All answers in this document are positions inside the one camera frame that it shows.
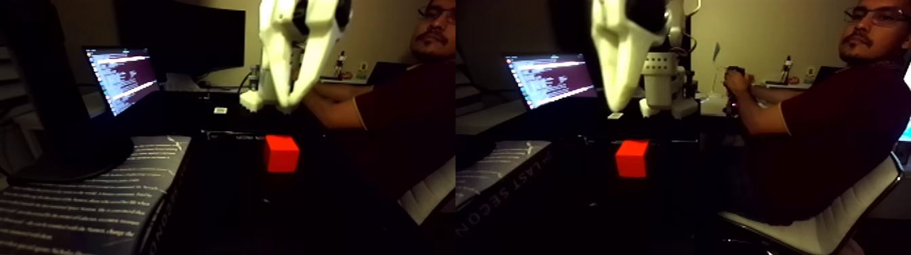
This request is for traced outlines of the person's hand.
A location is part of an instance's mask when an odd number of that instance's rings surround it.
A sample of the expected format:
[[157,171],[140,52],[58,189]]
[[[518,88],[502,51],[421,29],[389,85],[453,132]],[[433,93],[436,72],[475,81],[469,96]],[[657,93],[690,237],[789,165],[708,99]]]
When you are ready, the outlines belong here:
[[749,96],[752,77],[742,67],[729,66],[725,70],[723,84],[732,96]]

